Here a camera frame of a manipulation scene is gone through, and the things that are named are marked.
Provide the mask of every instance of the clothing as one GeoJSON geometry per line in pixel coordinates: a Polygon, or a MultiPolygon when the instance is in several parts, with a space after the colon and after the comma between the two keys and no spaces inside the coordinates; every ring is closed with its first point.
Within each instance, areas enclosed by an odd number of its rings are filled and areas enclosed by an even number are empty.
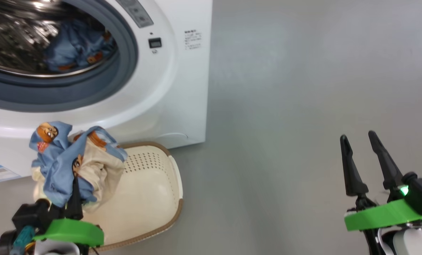
{"type": "Polygon", "coordinates": [[[112,197],[127,153],[101,127],[94,126],[70,142],[71,129],[71,125],[52,121],[42,123],[33,133],[29,146],[38,152],[32,163],[32,176],[38,182],[35,197],[65,206],[76,175],[84,210],[96,210],[112,197]]]}
{"type": "Polygon", "coordinates": [[[46,48],[45,62],[51,71],[73,71],[94,64],[115,48],[109,32],[96,31],[78,19],[63,21],[58,35],[46,48]]]}

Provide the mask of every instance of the floor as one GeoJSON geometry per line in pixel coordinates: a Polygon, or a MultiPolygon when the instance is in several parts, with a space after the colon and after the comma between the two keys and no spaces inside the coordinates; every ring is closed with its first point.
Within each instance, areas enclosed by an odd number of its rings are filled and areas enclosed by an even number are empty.
{"type": "MultiPolygon", "coordinates": [[[[370,129],[422,176],[422,0],[214,0],[207,141],[172,150],[182,215],[103,254],[366,255],[345,230],[339,137],[373,198],[370,129]]],[[[0,234],[32,187],[0,183],[0,234]]]]}

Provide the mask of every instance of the beige plastic basket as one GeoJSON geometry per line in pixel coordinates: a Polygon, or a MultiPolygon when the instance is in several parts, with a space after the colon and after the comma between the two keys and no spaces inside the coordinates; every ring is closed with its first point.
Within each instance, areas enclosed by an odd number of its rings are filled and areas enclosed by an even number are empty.
{"type": "Polygon", "coordinates": [[[181,213],[181,176],[170,152],[154,142],[124,148],[128,157],[114,197],[83,218],[104,231],[104,246],[96,249],[98,252],[160,234],[169,229],[181,213]]]}

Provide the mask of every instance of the beige cloth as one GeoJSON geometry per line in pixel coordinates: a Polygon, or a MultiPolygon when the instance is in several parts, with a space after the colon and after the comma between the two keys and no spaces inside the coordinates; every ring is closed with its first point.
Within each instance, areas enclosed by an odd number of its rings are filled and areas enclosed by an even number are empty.
{"type": "MultiPolygon", "coordinates": [[[[31,169],[33,180],[38,182],[34,188],[34,200],[47,198],[43,192],[45,178],[40,169],[31,169]]],[[[78,174],[93,186],[93,195],[97,201],[84,205],[85,212],[96,211],[113,197],[123,171],[124,163],[119,158],[105,152],[104,147],[96,146],[89,137],[86,139],[85,153],[78,174]]]]}

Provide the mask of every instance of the green plastic part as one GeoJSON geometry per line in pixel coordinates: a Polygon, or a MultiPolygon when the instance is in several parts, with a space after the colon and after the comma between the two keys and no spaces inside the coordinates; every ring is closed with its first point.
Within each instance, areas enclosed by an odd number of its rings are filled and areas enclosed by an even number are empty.
{"type": "Polygon", "coordinates": [[[348,231],[362,231],[417,220],[422,220],[422,215],[416,213],[404,199],[400,199],[348,215],[345,217],[345,224],[348,231]]]}
{"type": "Polygon", "coordinates": [[[33,239],[51,239],[97,247],[104,244],[104,232],[98,226],[86,221],[60,219],[53,220],[45,234],[34,236],[33,239]]]}

